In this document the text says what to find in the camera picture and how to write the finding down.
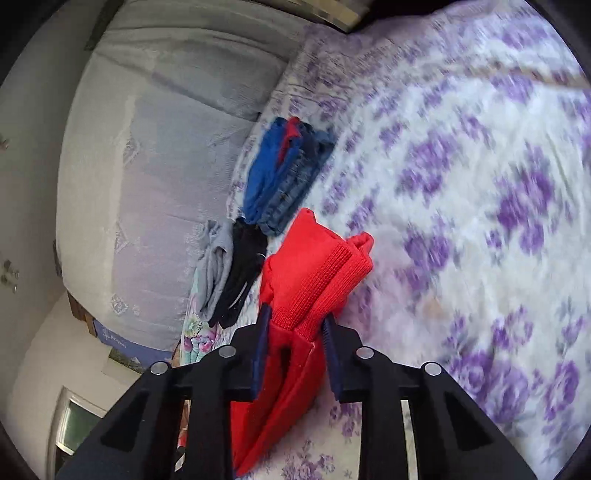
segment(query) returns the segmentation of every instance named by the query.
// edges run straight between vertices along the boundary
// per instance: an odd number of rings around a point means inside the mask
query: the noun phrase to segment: purple floral bedsheet
[[[523,1],[348,37],[315,27],[243,148],[231,217],[277,115],[334,127],[304,205],[375,238],[339,321],[394,361],[441,362],[553,478],[591,423],[591,90],[561,38]],[[258,284],[214,347],[255,321],[257,300]],[[248,477],[356,478],[360,432],[360,406],[325,385]]]

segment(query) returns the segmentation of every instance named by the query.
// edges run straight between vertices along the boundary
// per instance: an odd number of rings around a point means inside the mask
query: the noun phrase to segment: denim
[[[287,120],[277,117],[263,136],[256,159],[248,171],[242,211],[247,224],[254,225],[262,215],[269,198],[277,190],[282,175],[289,170],[300,150],[301,138],[295,138],[285,154],[278,170],[277,158],[285,135]]]
[[[302,147],[270,196],[258,221],[261,231],[267,236],[283,233],[335,146],[330,134],[314,132],[311,126],[302,125]]]

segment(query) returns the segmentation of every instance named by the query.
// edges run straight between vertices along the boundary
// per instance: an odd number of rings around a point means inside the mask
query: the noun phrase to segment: folded clothing
[[[300,122],[299,125],[306,132],[302,136],[300,151],[258,221],[262,232],[268,236],[283,233],[335,147],[330,134],[316,132],[305,123]]]
[[[297,117],[277,117],[248,172],[243,212],[267,235],[279,235],[330,156],[335,142]]]
[[[210,327],[218,323],[222,328],[228,328],[236,323],[265,262],[267,237],[258,226],[248,225],[244,218],[238,218],[232,228],[232,242],[232,267],[209,320]]]
[[[212,349],[216,330],[213,316],[232,267],[232,221],[207,221],[193,246],[200,252],[181,335],[181,363],[200,361]]]
[[[365,232],[343,240],[302,209],[279,251],[266,260],[259,300],[271,306],[272,317],[262,388],[253,403],[230,406],[239,476],[310,407],[325,370],[320,324],[340,313],[371,271],[373,242]]]
[[[248,171],[248,181],[244,191],[242,211],[245,222],[253,225],[261,217],[262,209],[271,193],[277,189],[281,172],[289,168],[291,161],[296,159],[300,150],[301,137],[288,140],[284,145],[287,120],[277,117],[262,138],[259,152]],[[278,166],[280,152],[283,160]]]

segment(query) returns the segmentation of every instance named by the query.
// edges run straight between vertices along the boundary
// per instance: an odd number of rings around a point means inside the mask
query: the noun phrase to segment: metal screw
[[[363,360],[367,360],[368,358],[372,358],[374,356],[374,351],[368,346],[363,346],[363,347],[358,348],[357,351],[355,352],[355,354],[359,358],[362,358]]]
[[[168,363],[166,362],[156,362],[150,367],[150,373],[154,375],[162,375],[166,370],[168,370]]]
[[[441,374],[442,368],[441,365],[435,362],[429,362],[427,365],[425,365],[425,372],[427,372],[432,377],[436,377]]]
[[[12,293],[17,292],[17,285],[12,283],[5,274],[2,274],[2,276],[0,276],[0,283],[5,287],[11,287]]]
[[[222,358],[231,358],[236,355],[236,349],[232,345],[225,345],[221,347],[218,351],[219,356]]]

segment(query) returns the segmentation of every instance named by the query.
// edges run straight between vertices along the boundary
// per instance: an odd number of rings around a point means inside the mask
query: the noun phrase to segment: purple flower pattern
[[[414,195],[422,192],[425,202],[441,189],[443,175],[451,170],[454,158],[462,150],[456,139],[445,133],[431,131],[427,139],[411,144],[402,170],[397,192]]]
[[[400,93],[386,95],[379,100],[378,109],[374,112],[374,120],[379,120],[384,115],[390,115],[398,108]]]
[[[523,50],[538,45],[548,36],[545,28],[539,24],[515,22],[505,27],[501,34],[501,40],[508,47]]]
[[[324,480],[324,475],[335,471],[335,461],[331,455],[321,454],[315,462],[310,453],[313,444],[307,440],[301,452],[290,455],[281,470],[284,480]]]
[[[357,144],[359,143],[359,140],[361,140],[361,133],[359,133],[359,132],[353,132],[345,140],[345,151],[347,153],[353,153],[353,151],[357,147]]]
[[[575,322],[569,323],[566,327],[561,330],[562,337],[566,348],[570,348],[579,338],[579,334],[583,327],[587,326],[587,321],[584,317],[579,317]]]
[[[352,235],[361,233],[366,228],[368,220],[373,217],[375,210],[375,199],[378,195],[379,187],[375,187],[365,196],[361,204],[351,214],[351,219],[347,227]]]
[[[446,93],[454,90],[452,81],[449,78],[445,78],[431,89],[423,93],[423,106],[419,109],[419,116],[426,116],[430,109],[438,107],[443,101],[443,97]]]
[[[533,330],[534,324],[528,320],[527,310],[522,305],[506,317],[494,321],[492,344],[496,348],[516,352],[530,341]]]
[[[379,133],[379,139],[384,144],[384,150],[390,150],[400,139],[400,133],[406,125],[400,122],[394,122],[391,127],[382,128]]]
[[[499,206],[491,215],[503,230],[493,229],[486,236],[486,244],[494,251],[507,247],[511,238],[519,234],[519,247],[526,255],[539,253],[548,234],[556,231],[560,215],[570,223],[568,202],[561,199],[548,171],[548,160],[540,147],[526,145],[525,164],[515,167],[513,176],[497,179],[501,191]]]
[[[453,254],[453,245],[440,229],[425,234],[409,226],[404,250],[413,264],[397,272],[397,275],[410,286],[417,299],[430,288],[439,272],[446,267]]]
[[[329,424],[331,427],[342,425],[342,433],[345,439],[351,439],[353,435],[361,435],[361,404],[343,403],[330,409]]]
[[[509,361],[494,360],[480,406],[495,423],[510,423],[525,410],[530,397],[528,383],[525,374]]]
[[[534,91],[534,82],[517,74],[493,77],[491,83],[504,97],[523,105],[527,105]]]
[[[546,420],[554,420],[559,412],[565,410],[574,401],[579,377],[579,369],[572,360],[556,365],[554,380],[544,394]]]
[[[480,123],[475,115],[459,111],[458,119],[462,132],[475,141],[482,140],[487,148],[494,146],[491,130]]]
[[[334,215],[339,210],[339,204],[345,199],[350,187],[351,179],[347,172],[342,171],[322,202],[322,214]]]

